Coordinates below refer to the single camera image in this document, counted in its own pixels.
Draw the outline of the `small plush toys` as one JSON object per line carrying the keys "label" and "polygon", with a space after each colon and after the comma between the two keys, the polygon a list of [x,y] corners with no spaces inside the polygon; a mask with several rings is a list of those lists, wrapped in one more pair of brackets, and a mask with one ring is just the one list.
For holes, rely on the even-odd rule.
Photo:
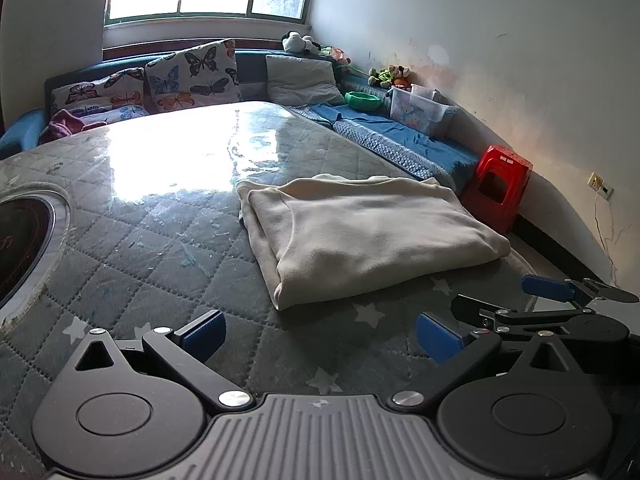
{"label": "small plush toys", "polygon": [[368,75],[368,85],[383,89],[401,88],[409,90],[411,70],[401,65],[389,65],[382,70],[371,68]]}

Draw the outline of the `cream white garment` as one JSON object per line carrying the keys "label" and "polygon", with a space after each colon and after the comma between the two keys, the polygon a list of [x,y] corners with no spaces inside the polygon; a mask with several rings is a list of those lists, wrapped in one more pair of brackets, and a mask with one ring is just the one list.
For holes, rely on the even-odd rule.
{"label": "cream white garment", "polygon": [[436,179],[334,174],[236,187],[250,249],[273,307],[374,292],[510,254]]}

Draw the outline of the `grey cushion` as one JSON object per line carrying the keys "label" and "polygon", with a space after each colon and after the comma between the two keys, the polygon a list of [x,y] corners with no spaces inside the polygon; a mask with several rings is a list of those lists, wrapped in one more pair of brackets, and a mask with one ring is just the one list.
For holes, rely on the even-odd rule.
{"label": "grey cushion", "polygon": [[283,106],[342,105],[333,66],[328,61],[295,56],[267,55],[267,93]]}

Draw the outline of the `pink green plush toy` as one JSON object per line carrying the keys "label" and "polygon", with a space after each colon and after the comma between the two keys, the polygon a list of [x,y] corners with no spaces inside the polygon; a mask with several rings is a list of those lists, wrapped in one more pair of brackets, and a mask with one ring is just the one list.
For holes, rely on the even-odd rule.
{"label": "pink green plush toy", "polygon": [[338,47],[322,47],[320,49],[320,54],[340,65],[349,65],[352,62],[345,52]]}

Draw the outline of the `small butterfly pillow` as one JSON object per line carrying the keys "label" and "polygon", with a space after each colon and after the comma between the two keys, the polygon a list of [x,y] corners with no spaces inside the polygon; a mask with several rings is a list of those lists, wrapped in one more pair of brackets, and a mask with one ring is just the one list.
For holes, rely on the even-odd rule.
{"label": "small butterfly pillow", "polygon": [[144,117],[144,70],[126,68],[101,79],[79,81],[50,92],[50,116],[66,110],[85,122],[123,122]]}

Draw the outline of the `red plastic stool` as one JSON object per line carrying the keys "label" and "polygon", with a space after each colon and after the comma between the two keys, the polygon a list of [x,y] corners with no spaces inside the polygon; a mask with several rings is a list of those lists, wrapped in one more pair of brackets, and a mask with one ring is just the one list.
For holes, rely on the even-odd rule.
{"label": "red plastic stool", "polygon": [[478,220],[506,234],[515,221],[533,164],[501,145],[489,145],[462,192],[462,204]]}

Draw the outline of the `panda plush toy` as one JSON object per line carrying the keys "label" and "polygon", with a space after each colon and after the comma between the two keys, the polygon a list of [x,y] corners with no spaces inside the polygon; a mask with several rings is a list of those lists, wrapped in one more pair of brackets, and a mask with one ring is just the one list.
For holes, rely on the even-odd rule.
{"label": "panda plush toy", "polygon": [[299,32],[291,30],[282,37],[282,48],[285,52],[303,55],[319,55],[320,44],[311,36],[302,36]]}

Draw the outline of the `large butterfly pillow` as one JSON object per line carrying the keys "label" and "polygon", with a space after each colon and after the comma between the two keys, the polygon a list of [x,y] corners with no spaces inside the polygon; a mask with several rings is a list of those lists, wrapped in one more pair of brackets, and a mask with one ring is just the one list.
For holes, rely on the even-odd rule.
{"label": "large butterfly pillow", "polygon": [[160,113],[242,101],[233,39],[172,52],[144,70]]}

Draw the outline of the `blue sofa cover cloth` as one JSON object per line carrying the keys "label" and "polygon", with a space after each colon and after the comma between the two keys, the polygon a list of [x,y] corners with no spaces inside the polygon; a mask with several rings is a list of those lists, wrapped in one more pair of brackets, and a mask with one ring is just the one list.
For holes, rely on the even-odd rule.
{"label": "blue sofa cover cloth", "polygon": [[356,112],[347,105],[288,106],[288,110],[332,129],[384,158],[416,179],[435,178],[460,194],[480,158],[453,140],[432,139],[382,115]]}

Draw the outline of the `green plastic bowl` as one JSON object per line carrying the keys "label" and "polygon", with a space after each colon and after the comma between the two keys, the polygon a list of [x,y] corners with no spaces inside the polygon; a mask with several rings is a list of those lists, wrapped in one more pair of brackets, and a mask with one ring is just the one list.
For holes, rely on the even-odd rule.
{"label": "green plastic bowl", "polygon": [[375,94],[349,91],[344,95],[346,104],[357,112],[375,112],[382,105],[382,100]]}

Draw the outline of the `white wall socket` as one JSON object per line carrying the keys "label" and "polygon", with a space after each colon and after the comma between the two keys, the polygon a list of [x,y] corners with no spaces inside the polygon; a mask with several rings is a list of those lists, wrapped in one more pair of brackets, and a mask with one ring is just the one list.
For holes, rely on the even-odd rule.
{"label": "white wall socket", "polygon": [[609,200],[614,188],[608,184],[601,176],[593,172],[588,179],[588,186],[605,200]]}

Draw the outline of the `black induction cooktop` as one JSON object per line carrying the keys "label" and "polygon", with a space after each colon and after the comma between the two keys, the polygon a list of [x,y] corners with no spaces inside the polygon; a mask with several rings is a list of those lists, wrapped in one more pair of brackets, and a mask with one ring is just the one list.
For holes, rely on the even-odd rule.
{"label": "black induction cooktop", "polygon": [[49,243],[54,209],[43,198],[22,196],[1,204],[1,307],[27,280]]}

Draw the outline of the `clear plastic storage box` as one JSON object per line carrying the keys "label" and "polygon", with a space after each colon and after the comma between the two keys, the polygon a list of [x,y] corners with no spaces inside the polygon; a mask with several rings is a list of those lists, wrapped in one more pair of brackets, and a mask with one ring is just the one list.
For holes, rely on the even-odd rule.
{"label": "clear plastic storage box", "polygon": [[393,88],[390,118],[430,138],[444,138],[459,107],[442,104],[401,88]]}

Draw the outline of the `magenta cloth on sofa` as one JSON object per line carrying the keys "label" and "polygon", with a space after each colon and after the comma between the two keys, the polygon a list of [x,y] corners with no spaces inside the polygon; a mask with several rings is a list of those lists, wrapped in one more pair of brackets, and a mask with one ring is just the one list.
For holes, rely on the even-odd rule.
{"label": "magenta cloth on sofa", "polygon": [[39,144],[64,139],[103,126],[106,126],[106,122],[84,122],[67,110],[60,110],[40,133]]}

